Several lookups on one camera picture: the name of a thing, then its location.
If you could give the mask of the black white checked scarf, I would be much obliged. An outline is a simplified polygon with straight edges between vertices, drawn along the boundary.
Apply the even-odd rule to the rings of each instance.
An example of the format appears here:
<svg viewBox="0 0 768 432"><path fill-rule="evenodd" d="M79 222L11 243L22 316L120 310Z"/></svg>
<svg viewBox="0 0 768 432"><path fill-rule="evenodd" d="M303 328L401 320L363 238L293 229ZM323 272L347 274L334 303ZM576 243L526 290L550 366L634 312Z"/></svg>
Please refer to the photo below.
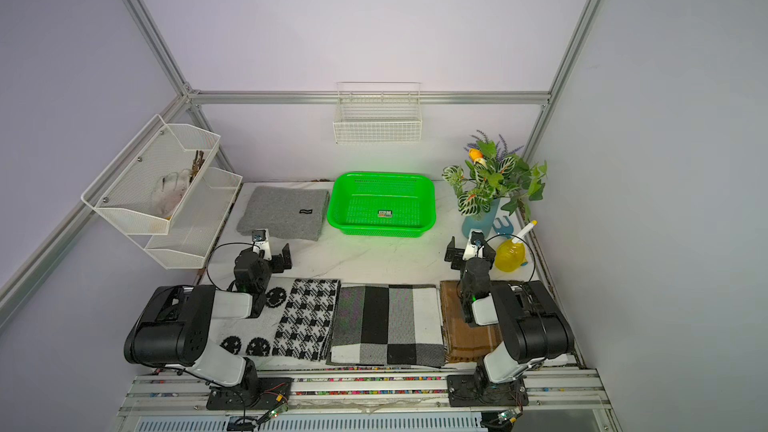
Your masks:
<svg viewBox="0 0 768 432"><path fill-rule="evenodd" d="M345 285L328 360L345 366L446 363L438 290L433 285Z"/></svg>

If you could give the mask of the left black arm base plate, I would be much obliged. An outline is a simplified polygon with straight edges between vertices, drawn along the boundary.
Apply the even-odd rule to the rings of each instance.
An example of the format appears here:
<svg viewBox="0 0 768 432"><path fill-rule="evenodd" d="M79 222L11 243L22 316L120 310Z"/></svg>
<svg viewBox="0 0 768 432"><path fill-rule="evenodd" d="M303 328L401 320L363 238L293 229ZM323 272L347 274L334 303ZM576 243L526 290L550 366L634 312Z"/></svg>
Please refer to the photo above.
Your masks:
<svg viewBox="0 0 768 432"><path fill-rule="evenodd" d="M293 385L289 377L257 378L233 387L212 387L206 409L212 411L271 411L288 401Z"/></svg>

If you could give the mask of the smiley houndstooth scarf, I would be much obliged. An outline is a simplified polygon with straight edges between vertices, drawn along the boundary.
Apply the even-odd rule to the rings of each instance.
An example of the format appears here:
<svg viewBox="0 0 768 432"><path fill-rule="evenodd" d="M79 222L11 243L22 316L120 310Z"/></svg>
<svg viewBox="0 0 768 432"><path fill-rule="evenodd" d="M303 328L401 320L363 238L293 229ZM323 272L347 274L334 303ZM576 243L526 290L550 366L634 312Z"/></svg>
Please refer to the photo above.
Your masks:
<svg viewBox="0 0 768 432"><path fill-rule="evenodd" d="M234 355L323 361L340 289L339 280L273 278L258 317L217 319L210 338Z"/></svg>

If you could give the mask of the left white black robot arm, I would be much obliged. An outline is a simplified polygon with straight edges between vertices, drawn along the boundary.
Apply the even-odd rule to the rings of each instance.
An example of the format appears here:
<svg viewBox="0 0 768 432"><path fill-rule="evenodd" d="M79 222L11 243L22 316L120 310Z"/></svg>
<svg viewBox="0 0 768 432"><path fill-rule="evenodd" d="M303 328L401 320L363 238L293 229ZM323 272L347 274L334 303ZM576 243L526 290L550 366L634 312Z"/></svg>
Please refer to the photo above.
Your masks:
<svg viewBox="0 0 768 432"><path fill-rule="evenodd" d="M214 285L177 285L155 290L124 344L127 362L173 369L232 392L255 393L259 379L253 362L209 339L214 319L253 319L267 303L271 276L292 268L290 246L268 255L266 244L241 251L234 281Z"/></svg>

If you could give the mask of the brown plaid fringed scarf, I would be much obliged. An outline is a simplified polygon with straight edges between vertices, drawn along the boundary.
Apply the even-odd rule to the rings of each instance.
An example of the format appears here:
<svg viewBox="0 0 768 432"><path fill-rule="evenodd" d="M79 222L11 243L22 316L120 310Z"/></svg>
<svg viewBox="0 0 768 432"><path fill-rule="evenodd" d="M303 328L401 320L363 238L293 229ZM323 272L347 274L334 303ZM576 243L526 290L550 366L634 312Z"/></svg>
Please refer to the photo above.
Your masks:
<svg viewBox="0 0 768 432"><path fill-rule="evenodd" d="M501 333L497 325L471 327L464 321L457 287L455 280L439 286L446 362L477 362L502 342Z"/></svg>

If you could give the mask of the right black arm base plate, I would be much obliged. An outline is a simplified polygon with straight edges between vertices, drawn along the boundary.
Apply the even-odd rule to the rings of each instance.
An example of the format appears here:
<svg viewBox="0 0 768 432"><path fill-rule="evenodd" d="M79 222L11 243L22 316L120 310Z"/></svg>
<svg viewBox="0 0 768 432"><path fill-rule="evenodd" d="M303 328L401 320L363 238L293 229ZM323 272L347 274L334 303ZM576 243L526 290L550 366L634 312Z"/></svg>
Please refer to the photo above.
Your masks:
<svg viewBox="0 0 768 432"><path fill-rule="evenodd" d="M446 377L451 407L527 406L529 398L522 380L493 383L479 375L453 374Z"/></svg>

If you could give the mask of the green plastic basket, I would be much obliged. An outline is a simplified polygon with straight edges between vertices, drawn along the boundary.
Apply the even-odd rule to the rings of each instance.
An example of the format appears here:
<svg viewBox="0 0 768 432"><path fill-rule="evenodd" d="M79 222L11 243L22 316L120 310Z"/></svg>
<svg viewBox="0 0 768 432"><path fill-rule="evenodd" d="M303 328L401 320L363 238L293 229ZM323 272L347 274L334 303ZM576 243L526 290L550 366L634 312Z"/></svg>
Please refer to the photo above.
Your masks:
<svg viewBox="0 0 768 432"><path fill-rule="evenodd" d="M327 220L346 235L418 238L436 223L435 187L418 174L346 173L334 182Z"/></svg>

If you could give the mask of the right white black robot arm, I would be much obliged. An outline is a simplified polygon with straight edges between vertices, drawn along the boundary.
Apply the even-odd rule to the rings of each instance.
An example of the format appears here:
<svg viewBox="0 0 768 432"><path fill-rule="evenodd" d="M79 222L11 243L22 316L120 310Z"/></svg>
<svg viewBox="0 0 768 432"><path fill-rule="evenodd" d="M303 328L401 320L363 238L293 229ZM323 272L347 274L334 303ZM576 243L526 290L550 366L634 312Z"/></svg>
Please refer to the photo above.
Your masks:
<svg viewBox="0 0 768 432"><path fill-rule="evenodd" d="M471 327L497 325L501 333L500 345L478 362L473 376L448 377L450 392L461 386L477 394L520 386L528 371L574 352L572 329L544 283L492 281L495 257L481 232L472 233L464 248L455 240L446 247L445 261L460 272L457 293L464 322Z"/></svg>

